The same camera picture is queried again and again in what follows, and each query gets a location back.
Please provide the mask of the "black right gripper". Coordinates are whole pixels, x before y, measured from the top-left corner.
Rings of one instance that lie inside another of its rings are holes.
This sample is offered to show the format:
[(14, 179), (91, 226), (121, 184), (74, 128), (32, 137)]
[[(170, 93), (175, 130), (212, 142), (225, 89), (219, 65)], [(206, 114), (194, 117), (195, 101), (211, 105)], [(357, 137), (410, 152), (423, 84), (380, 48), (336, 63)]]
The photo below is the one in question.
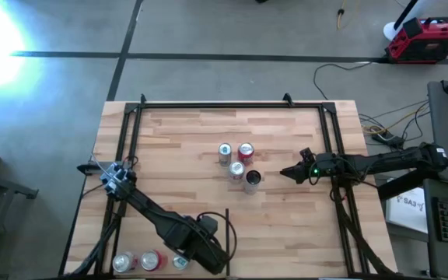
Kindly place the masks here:
[(320, 153), (309, 160), (309, 165), (296, 164), (282, 169), (280, 174), (293, 177), (297, 184), (303, 184), (311, 177), (329, 177), (341, 172), (341, 158), (333, 153)]

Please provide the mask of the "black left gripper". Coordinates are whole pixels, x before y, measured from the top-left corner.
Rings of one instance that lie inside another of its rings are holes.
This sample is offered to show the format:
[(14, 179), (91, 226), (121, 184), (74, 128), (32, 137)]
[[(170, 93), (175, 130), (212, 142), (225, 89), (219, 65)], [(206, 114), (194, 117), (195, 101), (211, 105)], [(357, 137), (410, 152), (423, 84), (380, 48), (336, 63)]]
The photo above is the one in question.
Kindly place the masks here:
[(189, 261), (196, 261), (206, 271), (217, 275), (224, 270), (228, 254), (212, 242), (218, 226), (175, 225), (171, 229), (172, 250)]

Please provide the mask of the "silver blue Red Bull can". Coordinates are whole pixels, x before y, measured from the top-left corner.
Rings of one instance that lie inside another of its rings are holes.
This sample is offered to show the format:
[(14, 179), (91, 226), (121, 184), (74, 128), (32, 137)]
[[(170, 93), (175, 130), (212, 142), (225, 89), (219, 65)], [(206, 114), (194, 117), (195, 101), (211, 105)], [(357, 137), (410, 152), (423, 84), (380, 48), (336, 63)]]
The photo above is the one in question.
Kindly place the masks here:
[(229, 166), (232, 159), (232, 147), (229, 143), (222, 143), (218, 147), (219, 165)]
[(177, 270), (183, 271), (188, 268), (190, 261), (186, 258), (180, 256), (179, 254), (175, 254), (172, 260), (173, 267)]

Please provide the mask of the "white Celsius can black lid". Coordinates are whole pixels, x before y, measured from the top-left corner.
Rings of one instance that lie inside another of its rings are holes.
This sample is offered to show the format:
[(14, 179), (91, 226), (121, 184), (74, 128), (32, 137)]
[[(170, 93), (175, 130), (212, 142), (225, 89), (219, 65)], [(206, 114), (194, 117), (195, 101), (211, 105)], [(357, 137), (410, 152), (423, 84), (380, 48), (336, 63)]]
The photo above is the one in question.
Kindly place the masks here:
[(261, 182), (261, 174), (256, 170), (250, 170), (244, 177), (243, 189), (246, 194), (253, 195), (257, 192)]

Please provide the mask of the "red soda can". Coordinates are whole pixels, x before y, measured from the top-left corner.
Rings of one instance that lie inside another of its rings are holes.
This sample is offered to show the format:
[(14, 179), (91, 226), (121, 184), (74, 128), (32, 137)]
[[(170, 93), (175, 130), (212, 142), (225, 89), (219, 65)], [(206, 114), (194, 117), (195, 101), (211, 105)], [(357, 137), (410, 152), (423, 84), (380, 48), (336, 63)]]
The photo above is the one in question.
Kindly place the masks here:
[(238, 160), (245, 166), (250, 165), (253, 162), (254, 157), (254, 147), (249, 143), (245, 142), (240, 144), (237, 152)]
[(158, 271), (166, 267), (168, 257), (158, 250), (147, 250), (140, 257), (141, 267), (148, 272)]

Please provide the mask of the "white Celsius can silver lid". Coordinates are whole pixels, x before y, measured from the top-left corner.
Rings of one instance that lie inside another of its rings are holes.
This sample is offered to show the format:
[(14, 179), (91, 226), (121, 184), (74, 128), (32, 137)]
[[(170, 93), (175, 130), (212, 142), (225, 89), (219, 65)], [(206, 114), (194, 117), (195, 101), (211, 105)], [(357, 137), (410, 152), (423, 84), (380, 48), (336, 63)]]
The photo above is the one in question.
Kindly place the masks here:
[(117, 254), (112, 260), (112, 268), (117, 273), (133, 271), (138, 266), (138, 256), (130, 251)]
[(245, 174), (245, 166), (240, 161), (231, 162), (229, 165), (229, 180), (232, 184), (240, 184)]

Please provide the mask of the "black power strip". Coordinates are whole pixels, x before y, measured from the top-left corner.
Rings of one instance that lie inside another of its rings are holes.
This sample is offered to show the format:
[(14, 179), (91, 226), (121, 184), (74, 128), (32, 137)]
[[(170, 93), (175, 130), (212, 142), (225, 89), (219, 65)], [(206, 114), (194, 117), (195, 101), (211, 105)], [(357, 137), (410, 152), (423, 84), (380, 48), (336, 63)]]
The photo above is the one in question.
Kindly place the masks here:
[(371, 138), (383, 145), (394, 149), (402, 149), (404, 146), (404, 139), (402, 137), (393, 135), (388, 131), (371, 135)]

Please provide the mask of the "black desk leg bar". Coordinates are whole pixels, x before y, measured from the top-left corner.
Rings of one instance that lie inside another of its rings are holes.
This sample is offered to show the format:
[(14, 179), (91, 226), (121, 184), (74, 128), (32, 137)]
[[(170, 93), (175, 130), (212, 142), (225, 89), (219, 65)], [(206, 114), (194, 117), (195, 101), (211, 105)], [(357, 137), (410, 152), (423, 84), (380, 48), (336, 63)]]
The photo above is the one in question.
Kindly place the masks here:
[(395, 178), (380, 185), (378, 195), (381, 201), (391, 199), (406, 191), (410, 191), (414, 188), (422, 185), (425, 179), (438, 179), (439, 171), (416, 169), (407, 173), (401, 177)]

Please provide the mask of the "white printed paper sheet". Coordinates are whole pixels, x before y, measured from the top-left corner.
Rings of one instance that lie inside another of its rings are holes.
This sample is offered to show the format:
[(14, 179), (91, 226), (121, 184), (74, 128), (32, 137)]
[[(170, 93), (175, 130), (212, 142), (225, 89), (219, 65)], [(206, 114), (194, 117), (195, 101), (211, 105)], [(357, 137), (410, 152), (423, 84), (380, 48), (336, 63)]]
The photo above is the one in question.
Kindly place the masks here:
[(428, 233), (425, 195), (420, 187), (386, 200), (386, 221), (420, 233)]

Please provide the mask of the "dark grey keyboard desk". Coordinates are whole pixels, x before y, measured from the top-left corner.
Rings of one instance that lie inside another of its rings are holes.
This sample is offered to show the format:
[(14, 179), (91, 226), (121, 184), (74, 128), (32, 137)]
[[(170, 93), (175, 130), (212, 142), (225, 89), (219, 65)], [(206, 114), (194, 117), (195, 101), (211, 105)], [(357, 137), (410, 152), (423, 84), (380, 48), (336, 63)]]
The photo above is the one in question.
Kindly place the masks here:
[(423, 183), (428, 226), (430, 273), (433, 277), (448, 279), (448, 243), (439, 239), (434, 215), (434, 198), (448, 198), (448, 183), (427, 179)]

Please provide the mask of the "white floor stand base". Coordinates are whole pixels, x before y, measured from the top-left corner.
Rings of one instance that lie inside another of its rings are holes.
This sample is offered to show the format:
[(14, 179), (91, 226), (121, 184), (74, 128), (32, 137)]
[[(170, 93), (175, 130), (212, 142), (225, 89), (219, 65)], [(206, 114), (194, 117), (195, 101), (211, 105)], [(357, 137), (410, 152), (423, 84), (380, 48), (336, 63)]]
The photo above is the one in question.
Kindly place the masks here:
[(421, 18), (425, 9), (435, 1), (436, 0), (410, 0), (410, 2), (404, 6), (404, 10), (398, 16), (397, 20), (395, 22), (387, 23), (384, 26), (383, 35), (388, 40), (393, 40), (402, 29), (404, 23), (414, 18)]

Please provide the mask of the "red black tool box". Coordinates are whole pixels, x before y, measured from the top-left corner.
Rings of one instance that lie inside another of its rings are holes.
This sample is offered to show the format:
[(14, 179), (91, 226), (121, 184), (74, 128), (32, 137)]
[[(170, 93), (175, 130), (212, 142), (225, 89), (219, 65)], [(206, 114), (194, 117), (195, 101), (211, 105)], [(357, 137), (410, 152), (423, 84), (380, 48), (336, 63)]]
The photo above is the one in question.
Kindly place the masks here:
[(385, 49), (393, 64), (435, 64), (448, 56), (448, 17), (413, 18)]

